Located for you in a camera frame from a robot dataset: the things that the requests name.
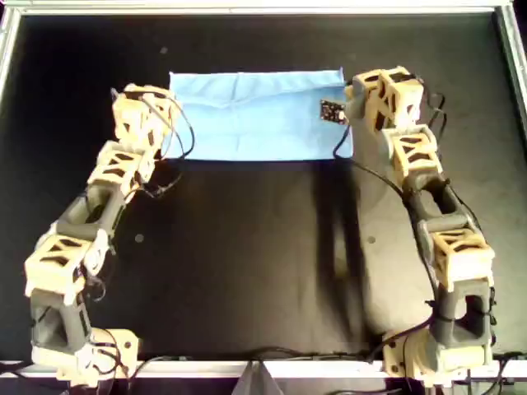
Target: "metal frame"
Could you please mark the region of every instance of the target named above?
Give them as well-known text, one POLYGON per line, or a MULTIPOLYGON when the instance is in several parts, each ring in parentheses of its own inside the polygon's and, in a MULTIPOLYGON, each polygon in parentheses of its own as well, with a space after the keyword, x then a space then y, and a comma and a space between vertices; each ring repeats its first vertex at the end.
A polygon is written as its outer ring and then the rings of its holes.
MULTIPOLYGON (((527 139, 527 60, 511 0, 6 0, 0 30, 0 100, 9 72, 18 27, 23 16, 45 15, 156 15, 156 14, 432 14, 495 12, 524 137, 527 139)), ((239 378, 247 361, 159 361, 148 364, 140 378, 239 378)), ((387 379, 382 362, 373 365, 348 360, 270 360, 265 362, 274 378, 387 379)), ((473 378, 497 375, 497 362, 472 370, 473 378)), ((51 378, 52 369, 34 365, 23 370, 30 377, 51 378)), ((4 374, 0 378, 13 377, 4 374)), ((503 377, 527 379, 527 361, 511 361, 503 377)))

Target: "black tabletop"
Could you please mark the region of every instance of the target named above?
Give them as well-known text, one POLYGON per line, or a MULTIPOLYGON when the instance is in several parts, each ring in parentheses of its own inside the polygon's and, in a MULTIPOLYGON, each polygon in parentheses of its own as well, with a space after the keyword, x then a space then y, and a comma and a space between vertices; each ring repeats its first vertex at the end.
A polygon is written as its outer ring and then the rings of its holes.
MULTIPOLYGON (((525 349, 527 169, 490 15, 28 16, 0 117, 0 359, 30 355, 23 263, 113 138, 110 87, 397 65, 446 94, 445 170, 497 252, 498 347, 525 349)), ((375 145, 356 142, 384 171, 375 145)), ((134 330, 147 354, 206 357, 357 351, 429 314, 408 217, 378 180, 331 161, 169 162, 156 179, 180 170, 161 201, 137 196, 125 212, 94 326, 134 330)))

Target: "folded cloth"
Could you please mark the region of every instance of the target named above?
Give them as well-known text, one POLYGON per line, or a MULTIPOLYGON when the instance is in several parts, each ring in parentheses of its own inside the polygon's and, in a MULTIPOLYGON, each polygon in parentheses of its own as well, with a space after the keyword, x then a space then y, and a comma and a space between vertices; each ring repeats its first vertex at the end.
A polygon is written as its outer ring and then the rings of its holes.
MULTIPOLYGON (((195 132, 187 156, 195 160, 332 159, 345 127, 320 119, 320 101, 344 102, 344 85, 342 69, 170 74, 170 89, 195 132)), ((183 118, 175 129, 188 150, 191 135, 183 118)), ((180 144, 169 140, 161 152, 181 156, 180 144)), ((352 155, 351 133, 338 153, 352 155)))

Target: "black cable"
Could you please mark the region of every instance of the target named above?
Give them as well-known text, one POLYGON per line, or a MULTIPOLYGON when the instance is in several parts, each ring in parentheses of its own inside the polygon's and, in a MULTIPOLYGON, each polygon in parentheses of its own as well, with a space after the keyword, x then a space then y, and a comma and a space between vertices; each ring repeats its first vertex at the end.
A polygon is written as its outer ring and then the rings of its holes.
POLYGON ((525 353, 523 353, 523 352, 507 352, 503 356, 500 356, 500 358, 501 358, 501 360, 500 360, 500 369, 497 372, 496 379, 492 383, 491 387, 487 391, 482 393, 482 395, 490 395, 490 394, 492 394, 492 392, 494 391, 494 389, 496 387, 499 387, 497 394, 501 393, 501 391, 503 389, 503 387, 502 387, 502 385, 503 385, 503 383, 502 383, 502 376, 503 376, 503 372, 505 370, 505 367, 507 366, 507 364, 509 363, 510 360, 514 360, 514 359, 516 359, 516 358, 518 358, 520 356, 525 356, 525 353))
POLYGON ((141 372, 141 370, 143 370, 148 364, 150 364, 151 362, 155 362, 157 360, 173 360, 174 358, 172 358, 171 356, 167 356, 167 355, 161 355, 161 356, 155 356, 149 360, 144 360, 139 366, 138 368, 135 370, 135 372, 133 372, 133 374, 130 376, 130 378, 128 379, 128 394, 130 394, 132 392, 132 388, 133 388, 133 385, 135 384, 135 380, 137 379, 138 377, 138 374, 141 372))
POLYGON ((415 239, 415 244, 417 247, 417 254, 419 255, 419 259, 421 259, 421 262, 423 266, 425 267, 425 271, 427 272, 427 277, 430 283, 433 299, 437 300, 437 285, 436 285, 435 277, 432 273, 432 262, 428 262, 427 256, 425 255, 425 252, 424 252, 424 246, 419 241, 420 238, 418 236, 417 222, 415 221, 415 218, 414 218, 415 213, 413 212, 413 209, 406 203, 406 201, 403 201, 403 204, 406 207, 408 216, 410 218, 413 238, 415 239))
POLYGON ((464 202, 464 200, 458 195, 458 193, 454 190, 454 188, 451 189, 451 191, 454 193, 454 195, 457 197, 457 199, 459 200, 459 202, 463 205, 464 208, 467 209, 467 211, 470 213, 470 215, 472 216, 472 219, 474 221, 474 224, 476 224, 476 226, 482 231, 483 233, 483 228, 481 227, 481 224, 479 223, 479 219, 478 217, 476 216, 476 213, 472 210, 472 208, 470 208, 470 206, 464 202))
MULTIPOLYGON (((184 121, 187 123, 187 126, 189 127, 190 136, 192 137, 190 148, 187 151, 184 151, 183 154, 181 154, 179 159, 185 159, 193 150, 196 143, 196 135, 194 133, 194 128, 192 127, 192 124, 190 123, 189 119, 187 118, 187 115, 184 113, 181 106, 178 104, 177 101, 172 99, 169 96, 165 96, 166 99, 170 100, 172 103, 175 104, 175 106, 178 108, 178 110, 181 113, 181 116, 183 117, 184 121)), ((157 108, 152 105, 148 100, 146 100, 143 96, 140 97, 140 101, 143 102, 176 136, 179 136, 176 132, 173 125, 168 122, 165 117, 157 110, 157 108)))
POLYGON ((282 354, 285 356, 289 356, 291 358, 298 358, 306 356, 305 352, 293 350, 291 348, 286 347, 280 347, 280 346, 266 346, 266 347, 260 347, 256 348, 251 351, 247 351, 242 353, 242 358, 247 360, 261 360, 263 356, 266 354, 282 354))
POLYGON ((403 342, 403 369, 404 369, 404 381, 406 382, 408 391, 412 392, 412 385, 410 384, 410 379, 408 378, 408 367, 406 365, 406 343, 408 342, 409 338, 410 338, 410 335, 406 336, 406 339, 404 339, 404 342, 403 342))
POLYGON ((169 137, 169 140, 168 140, 168 145, 166 147, 166 151, 165 153, 161 153, 161 158, 160 160, 164 160, 166 158, 166 156, 168 155, 168 153, 170 152, 170 146, 172 145, 172 137, 176 136, 176 138, 178 139, 178 142, 180 143, 180 148, 181 148, 181 155, 184 154, 184 147, 183 147, 183 142, 181 141, 181 136, 179 133, 175 133, 175 128, 174 128, 174 120, 171 119, 170 120, 170 129, 172 130, 172 133, 170 134, 170 137, 169 137))
POLYGON ((467 380, 469 381, 469 387, 467 389, 467 395, 472 395, 472 372, 471 369, 467 370, 467 380))
POLYGON ((48 312, 51 310, 51 306, 48 306, 45 308, 44 312, 38 317, 35 321, 31 323, 31 327, 34 328, 37 323, 42 322, 42 320, 46 317, 48 312))
POLYGON ((425 95, 425 100, 426 100, 427 106, 428 106, 429 109, 431 109, 433 111, 432 116, 431 116, 430 120, 427 123, 427 126, 430 128, 430 130, 432 130, 434 122, 437 120, 437 117, 439 115, 442 115, 443 122, 442 122, 441 126, 439 127, 439 129, 438 129, 438 131, 436 133, 437 145, 439 146, 439 144, 441 143, 441 140, 442 140, 442 138, 443 138, 443 136, 445 134, 446 122, 447 122, 447 119, 448 119, 447 116, 446 116, 446 112, 443 110, 443 107, 444 107, 445 102, 446 102, 446 97, 442 93, 431 92, 430 88, 425 83, 425 81, 420 76, 418 76, 416 74, 409 74, 407 76, 407 79, 416 79, 422 85, 422 88, 424 90, 424 95, 425 95), (437 106, 435 106, 432 103, 432 97, 433 96, 434 97, 438 97, 439 96, 441 98, 441 100, 440 100, 440 102, 439 102, 439 104, 437 106))
POLYGON ((121 370, 124 373, 124 376, 126 377, 126 379, 128 379, 128 367, 123 364, 123 360, 122 360, 122 357, 121 357, 121 351, 120 351, 119 347, 117 346, 117 340, 115 339, 114 334, 112 332, 110 332, 109 330, 107 330, 107 329, 103 329, 103 331, 108 333, 108 335, 112 338, 113 343, 97 342, 97 343, 92 343, 92 345, 93 346, 98 346, 98 347, 112 347, 112 348, 114 348, 116 355, 114 355, 111 352, 108 352, 106 350, 98 350, 98 352, 100 354, 102 354, 103 356, 108 356, 109 358, 113 359, 115 361, 115 364, 112 367, 112 369, 110 369, 110 370, 108 370, 106 372, 100 371, 98 366, 94 366, 94 368, 101 375, 111 374, 111 373, 114 374, 114 377, 112 378, 112 381, 111 381, 111 383, 109 385, 109 388, 108 388, 108 391, 106 393, 106 395, 110 395, 110 393, 112 391, 112 388, 114 387, 115 378, 117 376, 117 368, 120 367, 121 370))
POLYGON ((353 158, 342 157, 342 156, 340 156, 337 153, 338 149, 346 141, 346 138, 349 136, 349 134, 350 134, 350 125, 348 124, 346 129, 344 129, 343 136, 340 138, 340 140, 338 141, 337 145, 333 149, 333 158, 336 159, 336 160, 349 161, 352 165, 356 166, 357 168, 361 169, 362 171, 366 171, 367 173, 369 173, 369 174, 373 175, 374 177, 380 179, 383 183, 385 183, 390 188, 392 188, 395 191, 395 193, 397 193, 399 195, 399 197, 401 199, 404 199, 403 191, 401 191, 401 189, 397 185, 395 185, 392 181, 387 179, 384 175, 381 175, 381 174, 377 173, 376 171, 374 171, 372 169, 369 169, 368 167, 362 165, 361 163, 357 162, 353 158))
POLYGON ((355 360, 355 361, 363 361, 364 360, 364 354, 363 353, 357 353, 352 354, 349 352, 334 352, 331 354, 306 354, 302 356, 292 356, 290 358, 277 358, 277 360, 355 360))
POLYGON ((377 353, 379 353, 385 346, 389 345, 391 342, 396 341, 397 339, 400 339, 401 337, 405 337, 409 335, 410 333, 414 333, 418 330, 421 330, 423 328, 426 328, 432 321, 433 315, 431 315, 428 319, 423 321, 422 323, 419 323, 418 325, 415 325, 414 327, 411 327, 409 329, 406 329, 402 332, 399 332, 391 337, 388 337, 387 339, 383 340, 380 344, 378 344, 371 353, 367 356, 366 362, 372 363, 375 359, 375 356, 377 353))
POLYGON ((171 182, 169 182, 167 185, 165 186, 160 186, 160 185, 157 185, 157 189, 154 191, 154 192, 151 192, 149 191, 148 189, 145 188, 145 184, 140 184, 138 187, 136 188, 132 188, 128 191, 128 193, 126 195, 124 195, 124 200, 126 201, 126 199, 128 199, 128 197, 132 194, 132 193, 135 193, 135 192, 143 192, 145 193, 148 197, 152 198, 152 199, 156 199, 156 200, 159 200, 161 198, 163 198, 163 196, 170 190, 172 189, 180 180, 181 178, 183 177, 183 172, 180 172, 178 174, 178 176, 171 182))
POLYGON ((27 383, 35 387, 45 388, 50 391, 63 391, 65 389, 64 386, 41 383, 37 381, 38 380, 37 378, 27 377, 25 374, 19 372, 20 369, 24 369, 32 365, 33 365, 32 362, 25 362, 25 361, 18 362, 15 364, 4 364, 3 362, 0 362, 0 376, 2 376, 3 374, 7 374, 7 373, 13 374, 19 379, 23 379, 24 381, 26 381, 27 383))
POLYGON ((395 389, 379 389, 375 391, 361 391, 358 389, 339 389, 338 391, 332 391, 327 395, 388 395, 391 393, 401 393, 401 388, 395 389))

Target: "blue towel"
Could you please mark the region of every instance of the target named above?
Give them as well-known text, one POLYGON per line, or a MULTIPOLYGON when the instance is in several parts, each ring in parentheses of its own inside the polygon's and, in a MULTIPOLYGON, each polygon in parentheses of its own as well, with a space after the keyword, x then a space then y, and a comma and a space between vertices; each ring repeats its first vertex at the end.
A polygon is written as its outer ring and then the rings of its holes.
MULTIPOLYGON (((196 134, 188 156, 195 160, 332 159, 344 126, 320 119, 320 101, 345 101, 344 85, 342 70, 170 74, 170 89, 196 134)), ((176 130, 189 149, 182 118, 176 130)), ((168 145, 167 138, 166 157, 181 155, 175 138, 168 145)), ((351 137, 338 153, 352 155, 351 137)))

